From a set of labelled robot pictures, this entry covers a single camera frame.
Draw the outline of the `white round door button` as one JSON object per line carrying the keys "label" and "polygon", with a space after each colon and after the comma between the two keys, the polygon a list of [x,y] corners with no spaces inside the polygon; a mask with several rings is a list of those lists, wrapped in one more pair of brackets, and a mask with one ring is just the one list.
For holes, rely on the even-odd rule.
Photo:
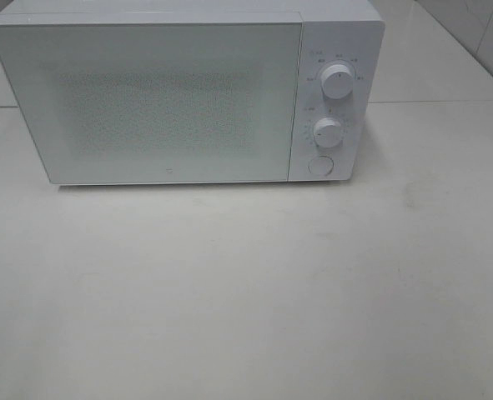
{"label": "white round door button", "polygon": [[334,161],[328,156],[313,158],[308,164],[309,172],[317,177],[327,177],[334,169]]}

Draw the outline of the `white round knob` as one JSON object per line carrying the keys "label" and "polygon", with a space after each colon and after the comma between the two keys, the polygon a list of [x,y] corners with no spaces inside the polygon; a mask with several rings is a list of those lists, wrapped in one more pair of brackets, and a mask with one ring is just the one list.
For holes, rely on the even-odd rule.
{"label": "white round knob", "polygon": [[346,61],[336,60],[321,69],[319,79],[323,94],[329,99],[339,100],[353,91],[355,70]]}
{"label": "white round knob", "polygon": [[336,147],[343,138],[343,125],[336,118],[322,118],[313,126],[313,138],[320,148]]}

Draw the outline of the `white microwave door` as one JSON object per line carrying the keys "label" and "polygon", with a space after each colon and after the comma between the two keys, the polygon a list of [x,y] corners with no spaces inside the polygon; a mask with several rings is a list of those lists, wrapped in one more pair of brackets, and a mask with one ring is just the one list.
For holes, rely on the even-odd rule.
{"label": "white microwave door", "polygon": [[0,27],[55,184],[287,178],[301,26]]}

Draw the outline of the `white microwave oven body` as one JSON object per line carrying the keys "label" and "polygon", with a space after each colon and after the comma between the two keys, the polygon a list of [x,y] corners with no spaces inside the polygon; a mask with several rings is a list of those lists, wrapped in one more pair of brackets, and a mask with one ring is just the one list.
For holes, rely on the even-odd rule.
{"label": "white microwave oven body", "polygon": [[[14,1],[0,12],[0,27],[267,23],[298,23],[301,26],[287,178],[281,181],[114,184],[348,180],[355,163],[385,32],[385,23],[370,2]],[[321,69],[336,60],[346,61],[355,70],[353,91],[339,100],[329,99],[323,94],[319,79]],[[343,138],[338,146],[321,148],[315,144],[313,126],[322,118],[336,118],[342,123]],[[328,156],[334,161],[333,172],[327,177],[317,177],[309,172],[309,162],[318,156]]]}

